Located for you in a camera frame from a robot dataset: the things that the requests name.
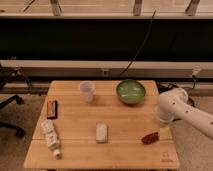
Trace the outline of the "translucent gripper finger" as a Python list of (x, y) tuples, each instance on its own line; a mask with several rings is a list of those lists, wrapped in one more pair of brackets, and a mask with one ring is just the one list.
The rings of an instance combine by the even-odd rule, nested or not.
[(170, 140), (171, 139), (171, 133), (169, 127), (162, 127), (159, 130), (159, 139), (160, 140)]

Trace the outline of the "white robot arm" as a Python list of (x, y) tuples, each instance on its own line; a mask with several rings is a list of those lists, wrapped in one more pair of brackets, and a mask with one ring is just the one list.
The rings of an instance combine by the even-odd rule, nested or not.
[(174, 117), (185, 120), (204, 135), (213, 139), (213, 114), (190, 106), (189, 96), (183, 88), (175, 88), (160, 93), (155, 108), (156, 118), (164, 124), (169, 124)]

